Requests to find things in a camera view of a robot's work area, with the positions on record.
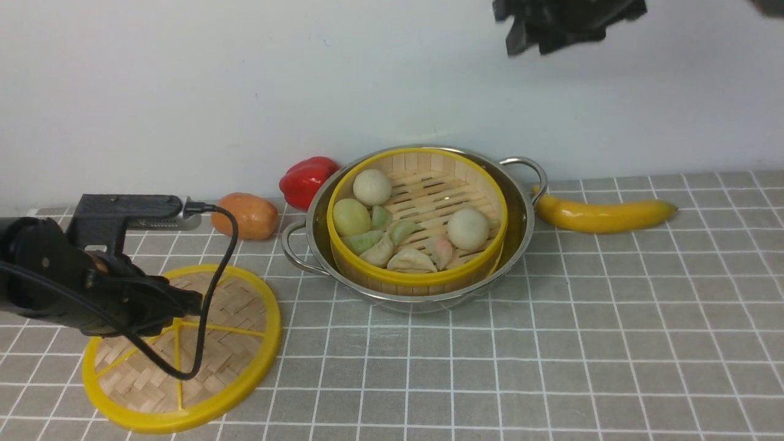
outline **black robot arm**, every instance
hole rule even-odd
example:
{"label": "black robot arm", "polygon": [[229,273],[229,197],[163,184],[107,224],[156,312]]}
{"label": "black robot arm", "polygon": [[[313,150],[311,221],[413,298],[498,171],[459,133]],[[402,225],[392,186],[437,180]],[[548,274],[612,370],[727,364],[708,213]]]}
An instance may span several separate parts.
{"label": "black robot arm", "polygon": [[[128,229],[192,229],[208,211],[229,217],[234,234],[204,297],[144,274],[122,252]],[[201,365],[209,302],[237,236],[227,210],[167,195],[84,195],[66,232],[52,219],[0,218],[0,311],[90,336],[122,335],[167,374],[187,380]],[[185,315],[201,316],[190,373],[170,366],[140,339]]]}

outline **red bell pepper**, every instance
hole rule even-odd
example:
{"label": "red bell pepper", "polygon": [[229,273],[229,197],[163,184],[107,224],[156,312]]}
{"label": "red bell pepper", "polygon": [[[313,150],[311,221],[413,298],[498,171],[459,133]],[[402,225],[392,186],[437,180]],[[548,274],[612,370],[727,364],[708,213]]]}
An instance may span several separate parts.
{"label": "red bell pepper", "polygon": [[340,166],[330,158],[314,156],[296,163],[286,171],[278,187],[290,206],[307,211],[318,189],[338,169]]}

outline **bamboo steamer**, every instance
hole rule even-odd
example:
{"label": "bamboo steamer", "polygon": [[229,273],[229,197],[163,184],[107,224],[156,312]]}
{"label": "bamboo steamer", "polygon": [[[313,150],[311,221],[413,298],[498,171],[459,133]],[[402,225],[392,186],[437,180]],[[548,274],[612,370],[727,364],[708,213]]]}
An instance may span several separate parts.
{"label": "bamboo steamer", "polygon": [[[429,255],[425,247],[427,240],[436,235],[446,236],[449,217],[466,206],[472,206],[488,218],[488,240],[472,253],[455,248],[446,268],[436,273],[393,272],[363,261],[343,243],[332,213],[339,200],[354,197],[354,178],[365,169],[381,170],[390,178],[392,196],[383,206],[393,219],[408,219],[422,228],[404,240],[395,253],[413,248]],[[371,290],[408,296],[447,293],[487,278],[501,256],[507,222],[506,200],[487,171],[450,151],[424,147],[385,151],[360,162],[336,185],[327,211],[332,255],[341,273]]]}

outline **yellow banana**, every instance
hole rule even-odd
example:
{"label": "yellow banana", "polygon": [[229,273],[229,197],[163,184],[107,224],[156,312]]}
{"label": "yellow banana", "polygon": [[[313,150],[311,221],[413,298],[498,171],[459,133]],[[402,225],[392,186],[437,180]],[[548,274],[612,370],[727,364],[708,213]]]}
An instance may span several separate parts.
{"label": "yellow banana", "polygon": [[615,205],[590,205],[543,195],[536,204],[536,215],[546,223],[564,230],[583,233],[620,233],[654,227],[678,211],[659,199],[624,202]]}

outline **stainless steel pot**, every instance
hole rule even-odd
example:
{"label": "stainless steel pot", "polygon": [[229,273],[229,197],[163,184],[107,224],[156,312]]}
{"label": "stainless steel pot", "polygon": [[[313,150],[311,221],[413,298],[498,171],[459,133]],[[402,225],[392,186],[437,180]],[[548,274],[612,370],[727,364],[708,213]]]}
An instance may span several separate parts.
{"label": "stainless steel pot", "polygon": [[[492,284],[496,282],[502,275],[505,275],[509,270],[520,260],[523,252],[528,248],[531,242],[531,236],[534,230],[534,205],[539,198],[547,191],[547,176],[536,162],[528,158],[510,157],[503,159],[499,162],[494,162],[491,159],[484,157],[473,151],[459,150],[440,145],[419,145],[420,147],[438,148],[440,150],[451,151],[458,155],[464,156],[468,159],[479,164],[483,169],[498,182],[504,196],[506,197],[506,204],[509,212],[509,226],[506,231],[506,238],[504,240],[503,252],[499,261],[499,269],[490,277],[477,282],[471,286],[461,290],[452,291],[451,293],[443,293],[433,296],[397,296],[387,293],[380,293],[378,291],[369,290],[363,286],[351,282],[346,279],[336,269],[335,261],[332,258],[332,248],[329,241],[329,233],[327,231],[327,205],[329,204],[329,197],[334,191],[335,186],[350,169],[356,166],[359,162],[370,158],[373,155],[378,155],[381,151],[374,152],[364,158],[357,159],[356,161],[344,166],[333,174],[313,199],[310,204],[310,209],[307,212],[307,218],[304,222],[291,224],[283,231],[282,244],[283,252],[286,258],[299,269],[316,274],[332,277],[344,286],[351,288],[360,298],[371,301],[373,304],[378,304],[383,308],[398,311],[398,312],[413,312],[413,313],[426,313],[437,312],[450,309],[463,302],[473,300],[477,297],[484,296]],[[401,146],[389,148],[383,151],[396,150],[398,148],[410,148],[415,146]],[[513,179],[506,171],[505,166],[513,164],[523,164],[529,166],[536,171],[539,175],[539,191],[531,198],[528,193],[523,189],[520,184]],[[305,228],[307,234],[307,242],[310,246],[310,251],[316,259],[316,264],[307,263],[303,258],[297,256],[291,246],[291,234],[294,231]]]}

